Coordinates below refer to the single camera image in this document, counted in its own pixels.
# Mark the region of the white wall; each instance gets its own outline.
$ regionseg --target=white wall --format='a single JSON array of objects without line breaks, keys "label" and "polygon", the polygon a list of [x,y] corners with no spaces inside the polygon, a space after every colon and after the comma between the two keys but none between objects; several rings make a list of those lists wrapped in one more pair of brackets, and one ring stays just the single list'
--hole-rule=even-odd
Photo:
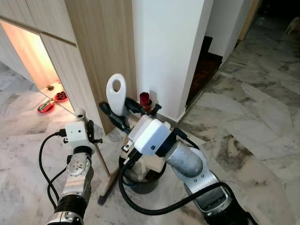
[{"label": "white wall", "polygon": [[160,114],[183,112],[212,0],[133,0],[138,94],[150,92]]},{"label": "white wall", "polygon": [[205,35],[213,37],[209,52],[226,61],[233,51],[252,0],[214,0]]}]

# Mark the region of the marble floor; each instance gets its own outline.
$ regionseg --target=marble floor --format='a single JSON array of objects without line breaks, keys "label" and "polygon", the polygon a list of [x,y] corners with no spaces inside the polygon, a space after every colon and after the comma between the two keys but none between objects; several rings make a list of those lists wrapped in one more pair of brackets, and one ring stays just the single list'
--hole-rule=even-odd
[{"label": "marble floor", "polygon": [[[260,225],[294,225],[300,216],[299,44],[285,36],[285,25],[259,20],[215,75],[181,122],[207,157],[210,169],[228,183],[240,204]],[[43,225],[53,208],[38,167],[41,142],[73,115],[56,106],[37,114],[45,97],[35,86],[0,63],[0,223]],[[97,129],[97,137],[103,135]],[[116,168],[124,135],[113,130],[100,149],[110,170]],[[43,154],[50,177],[70,153],[58,137]],[[104,206],[97,204],[104,176],[96,155],[86,225],[205,225],[195,205],[162,216],[135,212],[114,187]],[[62,191],[65,177],[55,181]],[[158,187],[147,195],[128,190],[146,208],[162,208],[187,196],[168,166]]]}]

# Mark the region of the white handle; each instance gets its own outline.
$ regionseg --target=white handle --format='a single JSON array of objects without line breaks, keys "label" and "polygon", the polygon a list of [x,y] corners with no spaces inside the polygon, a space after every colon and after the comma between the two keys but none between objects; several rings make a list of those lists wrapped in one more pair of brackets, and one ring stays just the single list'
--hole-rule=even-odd
[{"label": "white handle", "polygon": [[[120,82],[118,91],[115,91],[113,88],[113,83],[116,81]],[[126,82],[122,74],[114,74],[109,78],[106,85],[106,97],[113,113],[122,116],[126,98]]]}]

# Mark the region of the black bucket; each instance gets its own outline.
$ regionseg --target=black bucket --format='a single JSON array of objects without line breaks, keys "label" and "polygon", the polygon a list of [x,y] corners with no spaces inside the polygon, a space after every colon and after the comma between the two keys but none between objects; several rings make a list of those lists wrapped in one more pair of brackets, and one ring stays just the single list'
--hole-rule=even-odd
[{"label": "black bucket", "polygon": [[[125,159],[119,157],[119,167],[123,166]],[[124,181],[127,183],[130,188],[139,194],[147,194],[153,191],[158,185],[158,179],[164,174],[166,168],[166,163],[163,166],[161,172],[156,172],[154,170],[149,170],[145,176],[145,181],[136,181],[128,176],[128,173],[124,172]]]}]

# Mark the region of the black cable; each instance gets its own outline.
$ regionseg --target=black cable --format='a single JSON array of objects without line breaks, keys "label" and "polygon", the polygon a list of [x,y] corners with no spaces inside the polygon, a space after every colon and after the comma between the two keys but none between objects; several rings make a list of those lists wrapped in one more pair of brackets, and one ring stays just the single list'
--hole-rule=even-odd
[{"label": "black cable", "polygon": [[[211,191],[211,190],[213,190],[213,189],[215,189],[215,188],[217,188],[217,187],[221,187],[221,186],[225,187],[225,188],[228,190],[230,196],[232,197],[232,200],[237,202],[237,199],[235,198],[234,193],[233,193],[233,191],[231,190],[231,188],[230,188],[226,183],[218,182],[218,183],[212,184],[212,185],[210,185],[210,186],[208,186],[208,187],[205,187],[205,188],[203,188],[203,189],[201,189],[201,190],[199,190],[199,191],[197,191],[197,192],[191,194],[190,196],[188,196],[188,197],[186,197],[186,198],[180,200],[179,202],[177,202],[177,203],[175,203],[175,204],[173,204],[173,205],[170,205],[170,206],[168,206],[168,207],[165,207],[165,208],[163,208],[163,209],[159,209],[159,210],[149,210],[149,209],[144,209],[144,208],[138,206],[137,204],[135,204],[135,203],[129,198],[129,196],[127,195],[127,193],[126,193],[126,191],[125,191],[125,189],[124,189],[124,186],[123,186],[123,174],[124,174],[125,170],[127,169],[128,164],[129,164],[130,161],[131,161],[131,160],[129,160],[128,163],[125,164],[125,165],[121,168],[121,171],[120,171],[120,173],[119,173],[119,179],[118,179],[118,180],[119,180],[119,188],[120,188],[120,192],[121,192],[121,194],[122,194],[124,200],[128,203],[128,205],[129,205],[131,208],[133,208],[134,210],[136,210],[136,211],[138,211],[138,212],[140,212],[140,213],[142,213],[142,214],[150,215],[150,216],[158,216],[158,215],[162,215],[162,214],[169,213],[169,212],[171,212],[171,211],[174,211],[174,210],[176,210],[176,209],[178,209],[178,208],[184,206],[185,204],[187,204],[187,203],[191,202],[192,200],[196,199],[197,197],[199,197],[199,196],[201,196],[201,195],[203,195],[203,194],[205,194],[205,193],[207,193],[207,192],[209,192],[209,191]],[[246,215],[247,218],[249,218],[249,216],[251,217],[251,215],[250,215],[249,213],[246,213],[246,212],[245,212],[245,215]],[[251,222],[252,222],[254,225],[257,225],[257,223],[254,221],[254,219],[253,219],[252,217],[249,218],[249,219],[251,220]]]},{"label": "black cable", "polygon": [[[66,169],[67,169],[67,167],[65,167],[62,171],[60,171],[58,174],[56,174],[55,177],[53,177],[52,180],[50,181],[50,184],[52,184],[55,181],[56,178],[58,178],[59,176],[61,176],[66,171]],[[48,187],[47,187],[47,194],[48,194],[49,200],[52,203],[54,201],[53,201],[51,193],[50,193],[50,184],[48,184]]]},{"label": "black cable", "polygon": [[[57,201],[58,201],[58,200],[59,200],[59,195],[58,195],[57,191],[55,190],[55,187],[53,186],[53,184],[50,183],[50,180],[49,180],[47,174],[45,173],[44,168],[43,168],[43,164],[42,164],[42,153],[43,153],[43,148],[44,148],[44,145],[45,145],[46,141],[48,141],[51,137],[57,136],[57,135],[59,135],[58,132],[49,135],[48,137],[46,137],[46,138],[43,140],[43,143],[42,143],[42,145],[41,145],[41,147],[40,147],[40,149],[39,149],[39,154],[38,154],[38,164],[39,164],[39,168],[40,168],[40,170],[41,170],[43,176],[45,177],[46,181],[47,181],[48,184],[50,185],[50,187],[51,187],[51,189],[53,190],[53,192],[54,192],[54,194],[55,194],[55,197],[56,197],[56,199],[57,199]],[[53,201],[53,199],[52,199],[51,196],[48,196],[48,197],[49,197],[49,200],[50,200],[51,204],[53,205],[53,207],[54,207],[54,209],[55,209],[55,208],[56,208],[55,202]]]}]

